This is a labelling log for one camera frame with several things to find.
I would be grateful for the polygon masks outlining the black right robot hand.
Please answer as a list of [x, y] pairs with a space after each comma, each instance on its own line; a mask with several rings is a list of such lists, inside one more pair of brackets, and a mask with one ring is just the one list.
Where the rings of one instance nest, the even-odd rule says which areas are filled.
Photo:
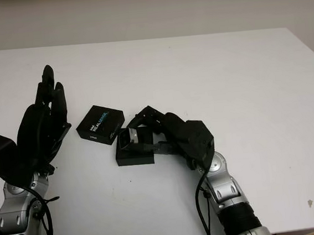
[[[156, 144], [146, 144], [139, 142], [136, 138], [137, 128], [144, 125], [151, 129], [155, 134], [164, 134], [166, 141]], [[159, 112], [151, 106], [145, 107], [141, 112], [129, 122], [125, 128], [125, 133], [129, 136], [129, 142], [122, 148], [128, 151], [135, 152], [152, 152], [155, 154], [179, 154], [185, 159], [191, 160], [192, 157], [188, 154], [188, 136], [183, 133], [183, 128], [186, 123], [176, 116], [168, 112], [166, 114]]]

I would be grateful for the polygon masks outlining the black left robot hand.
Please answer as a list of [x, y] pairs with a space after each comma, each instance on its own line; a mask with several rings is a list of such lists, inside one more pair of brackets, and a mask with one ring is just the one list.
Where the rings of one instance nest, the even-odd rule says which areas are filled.
[[54, 159], [71, 127], [67, 113], [63, 85], [54, 82], [53, 68], [46, 65], [17, 134], [17, 148], [29, 168], [39, 171]]

